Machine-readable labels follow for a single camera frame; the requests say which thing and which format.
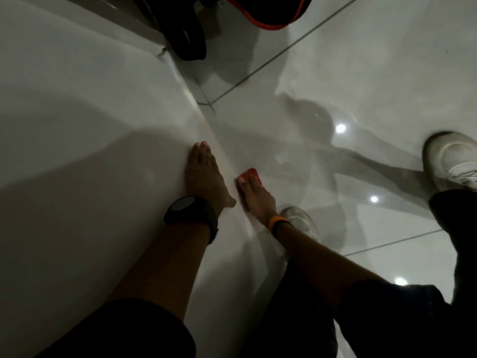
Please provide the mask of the white shoe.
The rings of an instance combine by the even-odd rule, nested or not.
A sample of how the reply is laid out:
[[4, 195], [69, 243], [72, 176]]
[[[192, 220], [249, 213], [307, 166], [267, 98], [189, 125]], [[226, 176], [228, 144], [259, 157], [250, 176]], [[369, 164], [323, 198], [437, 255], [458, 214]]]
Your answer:
[[280, 215], [286, 218], [298, 231], [321, 243], [315, 223], [304, 210], [291, 206], [283, 209]]
[[458, 132], [438, 132], [423, 146], [423, 168], [438, 192], [477, 192], [477, 141]]

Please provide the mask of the person's left hand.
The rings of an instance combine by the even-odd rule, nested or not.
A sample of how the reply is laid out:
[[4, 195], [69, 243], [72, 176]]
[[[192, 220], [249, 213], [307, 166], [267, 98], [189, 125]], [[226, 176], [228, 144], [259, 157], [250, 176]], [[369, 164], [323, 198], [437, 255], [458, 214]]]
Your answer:
[[195, 143], [188, 155], [185, 168], [186, 191], [188, 195], [206, 199], [219, 217], [221, 197], [230, 196], [217, 161], [208, 142]]

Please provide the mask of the person's right forearm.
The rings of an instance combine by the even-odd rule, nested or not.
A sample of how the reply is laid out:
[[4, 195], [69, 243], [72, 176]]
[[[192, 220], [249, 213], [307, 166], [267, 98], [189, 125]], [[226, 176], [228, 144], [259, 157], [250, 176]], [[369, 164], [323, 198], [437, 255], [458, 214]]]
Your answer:
[[387, 281], [377, 274], [330, 250], [288, 222], [274, 225], [275, 237], [295, 261], [309, 283], [336, 315], [344, 293], [366, 281]]

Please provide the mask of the black bag with orange trim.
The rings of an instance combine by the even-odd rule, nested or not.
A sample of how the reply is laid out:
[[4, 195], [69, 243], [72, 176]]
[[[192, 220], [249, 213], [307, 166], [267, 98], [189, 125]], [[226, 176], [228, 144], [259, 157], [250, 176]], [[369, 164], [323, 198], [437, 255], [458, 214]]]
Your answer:
[[312, 0], [226, 0], [253, 25], [275, 31], [294, 23], [307, 11]]

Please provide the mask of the black trousers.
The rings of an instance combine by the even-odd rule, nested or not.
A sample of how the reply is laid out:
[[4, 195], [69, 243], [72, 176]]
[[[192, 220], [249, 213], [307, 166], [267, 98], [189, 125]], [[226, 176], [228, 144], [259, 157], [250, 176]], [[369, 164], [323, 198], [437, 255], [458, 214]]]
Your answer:
[[[455, 248], [455, 251], [457, 254], [456, 267], [454, 272], [454, 295], [453, 295], [451, 303], [447, 303], [445, 300], [444, 301], [451, 307], [450, 314], [452, 316], [452, 322], [454, 324], [453, 331], [455, 332], [455, 334], [458, 334], [458, 342], [462, 343], [462, 347], [459, 348], [458, 350], [458, 352], [461, 355], [459, 355], [458, 358], [476, 357], [477, 356], [477, 193], [471, 192], [468, 190], [461, 190], [461, 189], [454, 189], [454, 190], [439, 192], [439, 193], [436, 193], [432, 198], [430, 198], [429, 207], [436, 221], [440, 225], [440, 227], [449, 235], [451, 243], [453, 247]], [[295, 261], [291, 257], [288, 261], [285, 274], [283, 275], [283, 278], [280, 284], [282, 283], [284, 279], [286, 279], [287, 281], [288, 280], [304, 281], [308, 286], [311, 287], [312, 291], [319, 296], [324, 306], [330, 311], [334, 324], [335, 323], [338, 324], [337, 322], [338, 311], [336, 315], [334, 315], [331, 312], [330, 308], [326, 305], [323, 297], [309, 283], [307, 278], [303, 275], [303, 273], [300, 271], [299, 267], [295, 264]], [[406, 286], [418, 286], [418, 285], [424, 286], [423, 284], [409, 284]]]

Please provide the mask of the black shirt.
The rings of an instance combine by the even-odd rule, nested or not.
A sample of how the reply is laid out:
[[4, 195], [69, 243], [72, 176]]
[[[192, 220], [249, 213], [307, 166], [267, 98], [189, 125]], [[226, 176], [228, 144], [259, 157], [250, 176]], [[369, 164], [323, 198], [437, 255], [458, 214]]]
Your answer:
[[[364, 282], [347, 290], [337, 322], [357, 358], [458, 358], [451, 307], [432, 285]], [[246, 358], [336, 358], [330, 311], [304, 281], [284, 279]], [[139, 299], [107, 303], [35, 358], [196, 358], [183, 322]]]

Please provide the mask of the orange wristband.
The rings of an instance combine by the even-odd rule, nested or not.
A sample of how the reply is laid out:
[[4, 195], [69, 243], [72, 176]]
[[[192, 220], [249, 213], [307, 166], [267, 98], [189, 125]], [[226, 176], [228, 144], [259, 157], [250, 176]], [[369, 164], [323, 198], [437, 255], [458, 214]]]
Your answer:
[[278, 228], [280, 225], [282, 224], [288, 224], [288, 225], [291, 225], [292, 224], [289, 222], [288, 219], [286, 219], [285, 217], [283, 216], [274, 216], [270, 219], [270, 221], [268, 222], [268, 229], [271, 233], [271, 235], [275, 238], [275, 239], [278, 239], [277, 236], [278, 236]]

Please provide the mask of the black wristwatch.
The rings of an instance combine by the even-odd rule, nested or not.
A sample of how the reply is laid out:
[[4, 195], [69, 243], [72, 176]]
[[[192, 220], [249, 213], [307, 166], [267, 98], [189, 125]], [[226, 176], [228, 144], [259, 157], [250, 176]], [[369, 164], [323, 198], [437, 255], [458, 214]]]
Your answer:
[[177, 223], [203, 223], [210, 230], [208, 244], [211, 245], [218, 234], [218, 217], [212, 205], [199, 196], [186, 196], [174, 201], [164, 215], [166, 226]]

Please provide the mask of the person's left forearm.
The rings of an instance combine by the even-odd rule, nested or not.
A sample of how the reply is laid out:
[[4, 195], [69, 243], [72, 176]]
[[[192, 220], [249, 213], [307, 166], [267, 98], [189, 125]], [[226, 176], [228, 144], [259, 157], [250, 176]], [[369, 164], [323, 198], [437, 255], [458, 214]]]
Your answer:
[[106, 301], [140, 299], [184, 321], [209, 239], [210, 229], [202, 222], [165, 226]]

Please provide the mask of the red scraper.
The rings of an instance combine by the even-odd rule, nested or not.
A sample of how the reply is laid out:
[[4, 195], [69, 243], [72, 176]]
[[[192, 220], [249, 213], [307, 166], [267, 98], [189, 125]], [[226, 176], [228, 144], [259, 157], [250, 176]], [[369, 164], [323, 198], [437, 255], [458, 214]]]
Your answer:
[[255, 168], [250, 168], [248, 170], [246, 170], [245, 172], [243, 172], [242, 174], [240, 174], [240, 176], [238, 177], [238, 179], [243, 179], [244, 181], [247, 181], [249, 182], [249, 179], [250, 177], [253, 177], [253, 179], [256, 179], [259, 186], [260, 187], [263, 187], [263, 184], [259, 178], [259, 174], [257, 172], [257, 170]]

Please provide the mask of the person's right hand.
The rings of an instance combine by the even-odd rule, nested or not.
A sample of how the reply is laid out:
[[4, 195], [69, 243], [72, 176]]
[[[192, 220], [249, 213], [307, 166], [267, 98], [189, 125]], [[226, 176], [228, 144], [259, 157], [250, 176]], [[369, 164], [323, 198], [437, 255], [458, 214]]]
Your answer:
[[243, 199], [243, 201], [251, 215], [254, 216], [264, 227], [268, 227], [270, 219], [277, 216], [278, 212], [275, 198], [265, 189], [265, 187], [263, 188], [263, 199], [248, 197], [247, 199]]

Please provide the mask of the black fabric object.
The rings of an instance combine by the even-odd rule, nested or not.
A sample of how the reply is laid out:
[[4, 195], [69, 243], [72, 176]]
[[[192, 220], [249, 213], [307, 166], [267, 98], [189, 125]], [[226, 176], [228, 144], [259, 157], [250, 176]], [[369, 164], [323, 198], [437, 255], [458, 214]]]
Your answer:
[[183, 61], [204, 60], [206, 39], [194, 10], [199, 0], [134, 0], [153, 18], [176, 55]]

